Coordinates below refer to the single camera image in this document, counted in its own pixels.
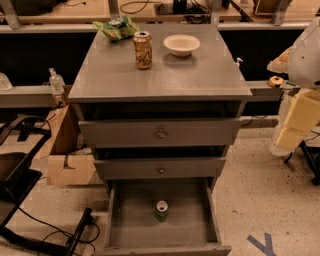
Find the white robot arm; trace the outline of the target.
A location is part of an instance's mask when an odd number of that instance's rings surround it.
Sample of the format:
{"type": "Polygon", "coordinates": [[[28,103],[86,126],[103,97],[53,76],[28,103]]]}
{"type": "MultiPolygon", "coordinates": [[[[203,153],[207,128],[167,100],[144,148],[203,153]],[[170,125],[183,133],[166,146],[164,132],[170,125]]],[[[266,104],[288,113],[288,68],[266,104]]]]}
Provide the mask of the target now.
{"type": "Polygon", "coordinates": [[[293,45],[267,69],[287,73],[299,87],[294,95],[284,94],[270,151],[276,156],[292,153],[320,121],[320,17],[316,17],[293,45]]]}

